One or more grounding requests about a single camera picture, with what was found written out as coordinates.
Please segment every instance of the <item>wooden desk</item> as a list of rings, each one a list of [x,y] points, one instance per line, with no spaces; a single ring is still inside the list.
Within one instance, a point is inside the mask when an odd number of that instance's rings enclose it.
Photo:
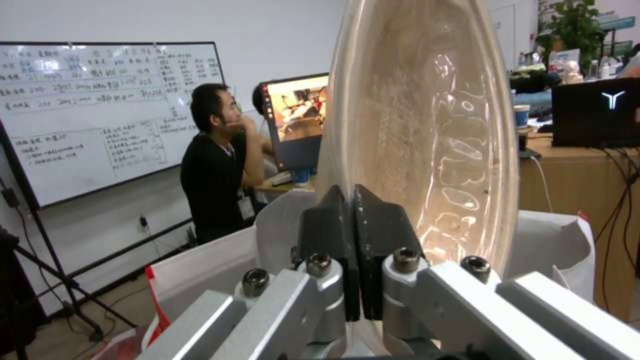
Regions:
[[[575,147],[552,147],[548,135],[532,135],[528,147],[542,154],[540,163],[547,178],[547,185],[554,212],[575,215],[585,214],[594,233],[601,230],[607,218],[616,206],[625,188],[623,178],[614,163],[598,150]],[[627,171],[627,162],[615,151],[612,156]],[[628,150],[638,159],[638,152]],[[314,188],[313,177],[308,189]],[[258,192],[266,192],[277,196],[294,188],[292,184],[271,186],[265,183],[256,187]],[[629,223],[627,243],[632,256],[636,260],[637,247],[640,241],[640,185],[632,188],[634,204],[636,204]],[[548,212],[547,198],[540,171],[531,160],[520,162],[520,209]],[[606,289],[609,311],[620,320],[628,321],[634,294],[635,268],[629,263],[623,245],[623,228],[627,218],[628,201],[623,207],[618,223],[611,237],[609,260],[607,262]],[[609,232],[596,244],[596,303],[604,306],[602,279],[605,254],[607,252]]]

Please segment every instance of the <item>white wall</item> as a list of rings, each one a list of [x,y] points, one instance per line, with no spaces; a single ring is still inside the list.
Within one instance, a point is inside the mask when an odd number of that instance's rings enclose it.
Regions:
[[[616,41],[632,40],[634,45],[640,43],[640,0],[596,0],[596,8],[601,13],[613,10],[621,18],[635,16],[636,26],[617,30]]]
[[[513,69],[520,53],[532,51],[531,36],[538,33],[538,0],[488,0],[488,7],[494,26],[500,21],[501,28],[496,33],[505,66]]]
[[[345,0],[3,0],[0,33],[4,41],[180,42],[216,41],[225,80],[245,110],[259,81],[329,71]],[[70,272],[147,234],[190,217],[173,169],[117,186],[41,212],[49,236]],[[0,153],[0,176],[17,184]],[[0,201],[0,224],[22,236],[16,212]],[[29,234],[38,255],[51,263],[31,219]],[[159,239],[161,253],[184,242],[184,229]],[[134,250],[76,278],[93,291],[153,261],[153,244]],[[19,257],[36,292],[45,289],[37,268]],[[64,291],[57,291],[66,298]],[[47,313],[60,306],[42,298]]]

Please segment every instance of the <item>potted plant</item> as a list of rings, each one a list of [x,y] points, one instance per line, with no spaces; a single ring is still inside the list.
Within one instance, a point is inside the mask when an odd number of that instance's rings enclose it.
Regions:
[[[537,37],[537,43],[545,48],[545,63],[551,52],[554,39],[562,41],[563,50],[580,49],[580,70],[587,71],[600,47],[602,30],[595,20],[600,13],[593,8],[595,0],[564,0],[553,4],[556,14],[547,24],[550,33]]]

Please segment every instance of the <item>laptop logo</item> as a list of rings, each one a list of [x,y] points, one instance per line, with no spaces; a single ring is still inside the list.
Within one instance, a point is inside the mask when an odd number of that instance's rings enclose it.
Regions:
[[[624,94],[624,91],[621,91],[617,94],[611,95],[611,94],[607,94],[605,92],[602,93],[602,96],[606,97],[609,100],[609,110],[615,110],[616,109],[616,105],[617,105],[617,101],[618,101],[618,96]]]

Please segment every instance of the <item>cup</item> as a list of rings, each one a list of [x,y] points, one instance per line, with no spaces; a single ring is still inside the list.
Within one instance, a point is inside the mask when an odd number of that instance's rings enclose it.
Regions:
[[[513,112],[516,118],[516,127],[527,126],[527,120],[529,120],[529,110],[531,105],[514,105]]]
[[[296,168],[291,170],[291,182],[295,186],[305,186],[311,178],[311,170],[309,168]]]

